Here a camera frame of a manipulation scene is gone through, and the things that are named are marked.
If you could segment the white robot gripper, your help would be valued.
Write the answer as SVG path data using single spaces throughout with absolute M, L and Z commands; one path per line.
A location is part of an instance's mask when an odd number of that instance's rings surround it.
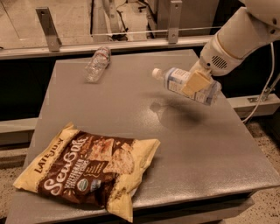
M 192 96 L 203 88 L 211 84 L 211 71 L 213 76 L 223 76 L 230 73 L 243 62 L 227 52 L 215 34 L 203 47 L 199 60 L 190 68 L 190 77 L 185 82 L 182 92 L 187 96 Z

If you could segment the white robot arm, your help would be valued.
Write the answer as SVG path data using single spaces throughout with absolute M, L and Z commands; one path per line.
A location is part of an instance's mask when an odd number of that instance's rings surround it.
M 182 92 L 207 88 L 211 76 L 238 67 L 252 52 L 280 38 L 280 0 L 241 0 L 245 4 L 204 45 Z

